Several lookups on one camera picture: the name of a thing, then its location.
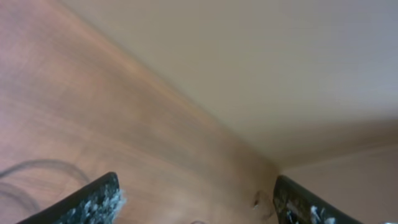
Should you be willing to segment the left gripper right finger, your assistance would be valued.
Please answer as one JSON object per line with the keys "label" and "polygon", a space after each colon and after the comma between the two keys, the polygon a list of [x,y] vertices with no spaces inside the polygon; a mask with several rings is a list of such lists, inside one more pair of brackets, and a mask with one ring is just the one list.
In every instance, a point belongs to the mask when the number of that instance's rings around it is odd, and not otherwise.
{"label": "left gripper right finger", "polygon": [[361,224],[285,175],[276,180],[273,204],[279,224]]}

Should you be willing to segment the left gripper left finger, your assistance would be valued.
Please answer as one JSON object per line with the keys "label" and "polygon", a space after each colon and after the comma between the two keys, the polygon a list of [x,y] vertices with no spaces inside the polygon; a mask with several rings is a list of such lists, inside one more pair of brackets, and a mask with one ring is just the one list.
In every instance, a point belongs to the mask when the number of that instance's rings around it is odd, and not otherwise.
{"label": "left gripper left finger", "polygon": [[117,174],[108,172],[18,224],[113,224],[125,203]]}

